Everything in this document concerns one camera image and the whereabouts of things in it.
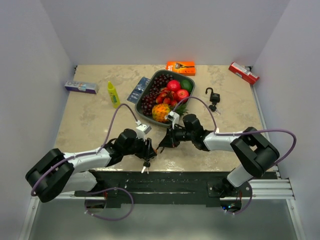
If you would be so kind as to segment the small black key bunch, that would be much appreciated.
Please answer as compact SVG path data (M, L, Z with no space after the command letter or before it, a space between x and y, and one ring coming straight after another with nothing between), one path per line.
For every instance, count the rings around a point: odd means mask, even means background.
M149 168L150 168L150 166L151 166L151 163L150 163L149 161L145 161L145 162L143 163L141 173L142 173L142 174L144 174L144 173L149 174Z

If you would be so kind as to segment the large black key bunch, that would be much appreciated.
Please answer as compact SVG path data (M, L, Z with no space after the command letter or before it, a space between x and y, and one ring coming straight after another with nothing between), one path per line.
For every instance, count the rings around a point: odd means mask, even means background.
M217 109L216 105L209 105L208 108L213 112L216 113L218 115L220 115L221 113L219 112L219 110Z

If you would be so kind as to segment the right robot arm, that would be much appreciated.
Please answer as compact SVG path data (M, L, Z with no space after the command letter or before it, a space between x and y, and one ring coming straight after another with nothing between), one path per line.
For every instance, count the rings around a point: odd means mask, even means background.
M201 151L233 152L240 165L213 189L233 197L241 185L252 178L260 178L280 157L279 151L254 127L243 132L217 133L205 130L195 114L187 114L182 119L184 126L172 124L158 148L176 148L180 142L192 142Z

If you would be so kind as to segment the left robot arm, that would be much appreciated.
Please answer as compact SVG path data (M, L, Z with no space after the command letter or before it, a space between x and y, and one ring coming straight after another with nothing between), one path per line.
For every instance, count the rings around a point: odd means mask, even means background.
M93 150L69 153L53 148L27 172L25 179L31 186L31 195L43 203L70 191L99 196L104 184L90 170L116 165L129 155L148 163L157 156L157 152L150 138L139 136L127 128L117 138Z

